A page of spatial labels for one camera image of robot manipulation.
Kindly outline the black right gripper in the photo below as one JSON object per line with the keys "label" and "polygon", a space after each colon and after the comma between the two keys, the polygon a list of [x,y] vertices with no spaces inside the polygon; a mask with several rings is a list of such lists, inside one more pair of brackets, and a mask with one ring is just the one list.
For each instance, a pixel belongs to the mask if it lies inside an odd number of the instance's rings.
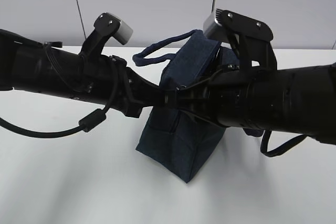
{"label": "black right gripper", "polygon": [[186,89],[165,90],[164,107],[218,126],[251,127],[252,70],[221,69]]}

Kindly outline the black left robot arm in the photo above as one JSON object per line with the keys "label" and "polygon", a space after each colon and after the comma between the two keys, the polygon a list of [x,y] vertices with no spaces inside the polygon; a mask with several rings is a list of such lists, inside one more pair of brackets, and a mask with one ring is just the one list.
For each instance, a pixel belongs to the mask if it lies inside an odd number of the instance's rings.
{"label": "black left robot arm", "polygon": [[117,56],[92,60],[1,30],[1,90],[22,90],[82,102],[108,104],[128,117],[164,106],[164,91]]}

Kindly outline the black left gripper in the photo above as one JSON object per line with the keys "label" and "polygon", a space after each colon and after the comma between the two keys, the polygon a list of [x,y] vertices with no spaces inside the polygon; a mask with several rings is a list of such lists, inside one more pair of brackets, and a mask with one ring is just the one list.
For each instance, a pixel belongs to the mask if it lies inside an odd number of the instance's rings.
{"label": "black left gripper", "polygon": [[104,106],[104,112],[115,109],[126,117],[139,117],[143,107],[165,106],[165,91],[141,77],[136,81],[136,99],[133,96],[128,77],[127,63],[117,56],[107,60],[112,74],[112,91]]}

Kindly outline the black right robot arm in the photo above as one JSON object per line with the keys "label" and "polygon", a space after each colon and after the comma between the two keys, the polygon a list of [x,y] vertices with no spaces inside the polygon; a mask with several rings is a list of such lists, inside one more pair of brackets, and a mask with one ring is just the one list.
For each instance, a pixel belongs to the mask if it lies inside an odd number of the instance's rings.
{"label": "black right robot arm", "polygon": [[223,127],[262,130],[268,157],[310,137],[335,144],[335,66],[218,71],[190,87],[167,90],[164,105]]}

